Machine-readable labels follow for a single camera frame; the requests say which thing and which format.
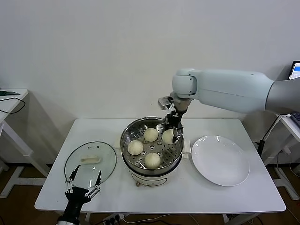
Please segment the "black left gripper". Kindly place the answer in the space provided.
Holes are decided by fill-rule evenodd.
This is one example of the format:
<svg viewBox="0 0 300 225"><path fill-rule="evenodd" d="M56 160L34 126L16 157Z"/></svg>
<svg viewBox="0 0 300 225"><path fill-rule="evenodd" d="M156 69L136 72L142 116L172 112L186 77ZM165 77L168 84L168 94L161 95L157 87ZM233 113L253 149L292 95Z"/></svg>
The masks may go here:
<svg viewBox="0 0 300 225"><path fill-rule="evenodd" d="M66 192L65 196L68 200L67 206L64 210L65 215L80 215L82 206L91 201L98 192L100 192L101 183L101 170L99 171L98 177L95 182L95 186L91 191L87 189L74 187L73 181L81 165L78 165L70 174L69 177L65 178Z"/></svg>

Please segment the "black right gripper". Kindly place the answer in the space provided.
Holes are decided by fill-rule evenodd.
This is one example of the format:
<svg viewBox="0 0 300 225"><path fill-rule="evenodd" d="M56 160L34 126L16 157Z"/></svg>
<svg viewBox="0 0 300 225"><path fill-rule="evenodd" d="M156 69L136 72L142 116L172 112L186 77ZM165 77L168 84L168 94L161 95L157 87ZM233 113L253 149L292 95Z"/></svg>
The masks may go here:
<svg viewBox="0 0 300 225"><path fill-rule="evenodd" d="M183 135L182 116L183 112L171 112L164 118L165 130L173 129L172 143L176 143Z"/></svg>

